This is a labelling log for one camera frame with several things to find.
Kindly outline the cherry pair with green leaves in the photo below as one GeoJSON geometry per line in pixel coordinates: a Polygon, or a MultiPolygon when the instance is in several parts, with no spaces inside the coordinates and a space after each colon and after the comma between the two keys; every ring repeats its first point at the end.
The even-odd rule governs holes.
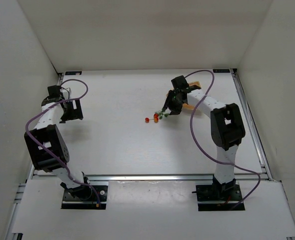
{"type": "Polygon", "coordinates": [[[170,114],[163,111],[163,110],[160,110],[160,111],[156,111],[153,115],[153,121],[154,123],[158,123],[159,120],[162,120],[163,118],[167,118],[170,114]]]}

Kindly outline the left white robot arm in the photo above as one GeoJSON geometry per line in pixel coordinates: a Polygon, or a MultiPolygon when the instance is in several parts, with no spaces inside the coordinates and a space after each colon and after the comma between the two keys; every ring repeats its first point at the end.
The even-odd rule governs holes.
{"type": "Polygon", "coordinates": [[[38,171],[57,176],[72,197],[87,201],[94,191],[82,171],[69,168],[69,150],[58,128],[59,124],[84,118],[80,99],[71,98],[71,89],[60,85],[49,86],[47,91],[41,113],[25,126],[24,140],[32,164],[38,171]]]}

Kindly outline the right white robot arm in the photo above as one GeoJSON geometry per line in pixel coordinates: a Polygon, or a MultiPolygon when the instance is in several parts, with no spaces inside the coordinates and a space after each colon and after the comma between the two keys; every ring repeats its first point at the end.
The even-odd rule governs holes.
{"type": "Polygon", "coordinates": [[[207,95],[197,85],[189,85],[184,76],[171,80],[173,89],[169,90],[162,112],[179,115],[183,105],[192,105],[210,119],[211,139],[216,145],[215,172],[207,197],[222,198],[235,188],[234,173],[236,152],[245,137],[239,106],[235,103],[222,103],[207,95]]]}

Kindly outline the single red cherry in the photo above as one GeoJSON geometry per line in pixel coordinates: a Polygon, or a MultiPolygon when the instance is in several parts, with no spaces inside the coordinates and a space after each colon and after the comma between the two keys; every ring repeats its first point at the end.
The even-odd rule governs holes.
{"type": "Polygon", "coordinates": [[[154,121],[154,119],[153,119],[153,118],[148,118],[148,117],[145,118],[145,122],[146,122],[146,123],[149,123],[149,122],[151,122],[151,121],[154,121]]]}

